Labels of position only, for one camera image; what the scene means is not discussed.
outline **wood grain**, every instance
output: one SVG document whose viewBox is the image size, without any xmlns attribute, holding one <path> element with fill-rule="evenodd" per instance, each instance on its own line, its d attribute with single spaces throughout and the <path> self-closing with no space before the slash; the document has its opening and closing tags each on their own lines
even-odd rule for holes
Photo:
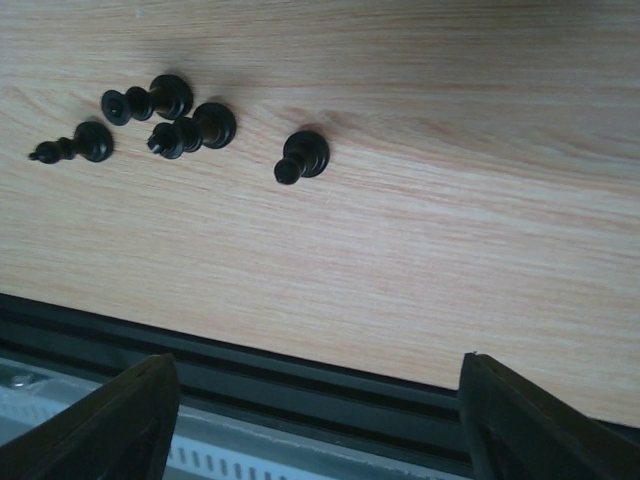
<svg viewBox="0 0 640 480">
<path fill-rule="evenodd" d="M 0 291 L 450 388 L 481 351 L 640 426 L 639 5 L 2 0 Z M 166 71 L 234 143 L 26 160 Z"/>
</svg>

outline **chess piece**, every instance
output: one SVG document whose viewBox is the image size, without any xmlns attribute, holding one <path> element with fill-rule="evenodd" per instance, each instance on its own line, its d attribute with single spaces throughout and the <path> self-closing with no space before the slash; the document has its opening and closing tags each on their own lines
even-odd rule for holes
<svg viewBox="0 0 640 480">
<path fill-rule="evenodd" d="M 204 103 L 193 118 L 181 117 L 173 123 L 161 123 L 147 141 L 149 149 L 164 158 L 175 159 L 201 146 L 218 149 L 229 145 L 236 134 L 236 119 L 220 103 Z"/>
<path fill-rule="evenodd" d="M 273 173 L 278 183 L 293 185 L 300 177 L 320 175 L 327 168 L 329 157 L 329 144 L 322 135 L 311 131 L 297 132 L 284 144 L 283 158 Z"/>
<path fill-rule="evenodd" d="M 73 139 L 60 138 L 43 142 L 29 155 L 31 160 L 53 164 L 81 155 L 91 162 L 102 162 L 113 153 L 111 132 L 98 122 L 83 122 L 76 128 Z"/>
<path fill-rule="evenodd" d="M 124 95 L 115 90 L 102 95 L 102 113 L 119 127 L 126 125 L 132 117 L 148 120 L 153 112 L 167 120 L 175 120 L 189 113 L 192 106 L 191 88 L 176 75 L 156 77 L 148 92 L 141 87 L 131 87 Z"/>
</svg>

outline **black pawn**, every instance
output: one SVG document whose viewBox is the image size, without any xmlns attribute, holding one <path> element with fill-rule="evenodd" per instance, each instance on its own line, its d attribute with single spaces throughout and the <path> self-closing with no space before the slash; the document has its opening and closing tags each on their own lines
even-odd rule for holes
<svg viewBox="0 0 640 480">
<path fill-rule="evenodd" d="M 76 128 L 73 139 L 43 142 L 29 155 L 31 160 L 53 164 L 81 155 L 91 162 L 102 162 L 113 153 L 113 137 L 107 127 L 98 122 L 83 122 Z"/>
<path fill-rule="evenodd" d="M 294 133 L 282 149 L 283 158 L 276 163 L 273 173 L 276 181 L 293 185 L 300 177 L 320 175 L 329 163 L 329 144 L 322 135 L 311 131 Z"/>
<path fill-rule="evenodd" d="M 131 87 L 124 95 L 115 90 L 102 95 L 102 113 L 119 127 L 126 125 L 132 117 L 148 120 L 153 112 L 167 120 L 175 120 L 189 113 L 192 106 L 191 88 L 176 75 L 156 77 L 148 92 L 141 87 Z"/>
<path fill-rule="evenodd" d="M 164 158 L 175 159 L 195 152 L 202 145 L 218 149 L 229 145 L 236 134 L 236 119 L 220 103 L 204 103 L 193 118 L 181 117 L 173 123 L 161 123 L 147 141 L 149 149 Z"/>
</svg>

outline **black chess piece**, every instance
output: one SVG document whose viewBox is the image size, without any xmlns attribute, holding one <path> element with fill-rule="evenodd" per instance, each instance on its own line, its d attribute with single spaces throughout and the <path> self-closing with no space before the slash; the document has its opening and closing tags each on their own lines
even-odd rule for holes
<svg viewBox="0 0 640 480">
<path fill-rule="evenodd" d="M 53 164 L 81 155 L 98 163 L 111 156 L 113 147 L 113 136 L 107 127 L 98 122 L 83 122 L 76 128 L 73 139 L 63 137 L 55 142 L 43 142 L 29 158 Z"/>
<path fill-rule="evenodd" d="M 176 75 L 156 77 L 149 91 L 131 87 L 124 95 L 108 90 L 102 95 L 102 113 L 109 122 L 119 127 L 131 118 L 148 120 L 153 112 L 162 118 L 175 120 L 189 113 L 193 107 L 193 92 L 183 79 Z"/>
<path fill-rule="evenodd" d="M 294 133 L 282 149 L 282 160 L 276 163 L 273 173 L 276 181 L 293 185 L 300 177 L 320 175 L 329 163 L 329 144 L 322 135 L 312 131 Z"/>
<path fill-rule="evenodd" d="M 218 149 L 229 145 L 236 134 L 236 119 L 220 103 L 204 103 L 193 118 L 181 117 L 173 123 L 160 123 L 147 141 L 149 149 L 164 158 L 175 159 L 195 152 L 202 145 Z"/>
</svg>

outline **wooden table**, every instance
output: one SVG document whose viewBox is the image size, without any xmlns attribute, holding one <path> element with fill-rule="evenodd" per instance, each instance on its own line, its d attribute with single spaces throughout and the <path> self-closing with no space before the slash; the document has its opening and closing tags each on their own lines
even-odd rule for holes
<svg viewBox="0 0 640 480">
<path fill-rule="evenodd" d="M 640 426 L 640 7 L 507 3 L 2 0 L 0 291 L 450 388 L 485 352 Z M 166 71 L 229 147 L 27 161 Z"/>
</svg>

